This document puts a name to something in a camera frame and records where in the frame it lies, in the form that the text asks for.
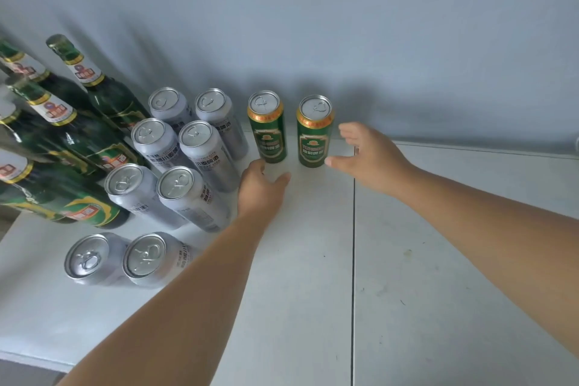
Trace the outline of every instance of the white wall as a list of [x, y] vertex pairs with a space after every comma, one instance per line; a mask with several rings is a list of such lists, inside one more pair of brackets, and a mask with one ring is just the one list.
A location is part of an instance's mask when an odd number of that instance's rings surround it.
[[68, 34], [144, 96], [307, 92], [393, 136], [572, 150], [579, 0], [0, 0], [0, 29], [61, 74]]

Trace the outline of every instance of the can lid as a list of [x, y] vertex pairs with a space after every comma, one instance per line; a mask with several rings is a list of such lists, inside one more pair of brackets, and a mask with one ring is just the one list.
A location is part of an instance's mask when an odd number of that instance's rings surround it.
[[271, 90], [260, 90], [251, 95], [249, 100], [250, 110], [257, 114], [269, 114], [276, 110], [280, 105], [280, 98], [276, 92]]
[[8, 118], [16, 111], [16, 106], [10, 101], [0, 99], [0, 119]]
[[161, 139], [163, 134], [165, 123], [157, 118], [147, 118], [133, 127], [131, 139], [139, 145], [148, 145]]
[[213, 127], [205, 121], [193, 121], [179, 132], [179, 142], [186, 147], [194, 148], [209, 141]]
[[302, 99], [299, 104], [299, 111], [312, 121], [325, 118], [332, 111], [332, 104], [329, 99], [321, 95], [310, 95]]
[[105, 191], [109, 195], [125, 195], [134, 191], [143, 181], [143, 171], [135, 163], [127, 163], [109, 172]]
[[166, 253], [167, 245], [160, 235], [139, 236], [128, 247], [123, 268], [131, 277], [145, 277], [157, 270]]
[[155, 90], [149, 97], [149, 107], [158, 112], [169, 110], [177, 104], [179, 93], [171, 87], [162, 87]]
[[225, 94], [219, 89], [209, 89], [195, 99], [195, 107], [202, 112], [216, 112], [225, 104]]
[[166, 170], [157, 182], [157, 193], [164, 199], [183, 197], [193, 187], [195, 177], [185, 166], [174, 166]]
[[106, 262], [108, 255], [109, 244], [104, 235], [85, 236], [68, 251], [64, 260], [64, 270], [71, 278], [86, 278]]

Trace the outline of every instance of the white floor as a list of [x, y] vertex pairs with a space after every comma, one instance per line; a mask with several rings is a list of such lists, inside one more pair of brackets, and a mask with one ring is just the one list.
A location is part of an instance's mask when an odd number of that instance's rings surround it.
[[62, 376], [60, 372], [0, 360], [2, 386], [53, 386]]

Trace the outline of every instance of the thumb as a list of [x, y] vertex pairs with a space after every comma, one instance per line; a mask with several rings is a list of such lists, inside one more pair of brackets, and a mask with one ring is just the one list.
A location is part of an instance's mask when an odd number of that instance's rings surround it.
[[326, 157], [325, 164], [344, 173], [352, 174], [357, 160], [356, 156], [329, 156]]
[[276, 181], [274, 182], [275, 185], [280, 186], [282, 189], [284, 189], [288, 183], [290, 182], [289, 180], [291, 179], [291, 173], [290, 172], [286, 172], [283, 173], [281, 176], [279, 176]]

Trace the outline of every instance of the beer can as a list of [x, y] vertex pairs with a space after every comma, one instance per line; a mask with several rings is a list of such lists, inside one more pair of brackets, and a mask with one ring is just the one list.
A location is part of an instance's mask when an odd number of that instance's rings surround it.
[[247, 115], [261, 158], [267, 163], [278, 163], [285, 159], [284, 104], [278, 94], [271, 90], [260, 90], [251, 95]]
[[232, 192], [239, 186], [239, 172], [219, 132], [205, 121], [193, 121], [179, 133], [181, 150], [214, 189]]
[[235, 118], [231, 98], [222, 90], [209, 89], [195, 98], [195, 114], [217, 129], [233, 160], [247, 154], [249, 145], [242, 126]]
[[112, 202], [133, 214], [174, 230], [187, 223], [163, 205], [157, 194], [157, 178], [146, 167], [128, 163], [112, 170], [105, 179], [105, 191]]
[[131, 139], [135, 150], [162, 173], [178, 165], [193, 167], [191, 160], [181, 151], [173, 128], [160, 119], [143, 119], [133, 127]]
[[123, 255], [129, 241], [112, 232], [81, 238], [68, 251], [64, 271], [83, 285], [127, 285]]
[[298, 112], [299, 161], [309, 168], [324, 164], [328, 156], [329, 137], [334, 124], [334, 110], [329, 99], [321, 95], [305, 97]]
[[122, 270], [137, 285], [163, 287], [199, 252], [165, 232], [153, 232], [130, 243], [123, 257]]
[[176, 133], [194, 119], [183, 94], [171, 87], [157, 89], [150, 95], [149, 110], [151, 116], [168, 123]]
[[171, 168], [159, 178], [157, 194], [163, 205], [206, 232], [217, 232], [229, 224], [227, 204], [195, 170]]

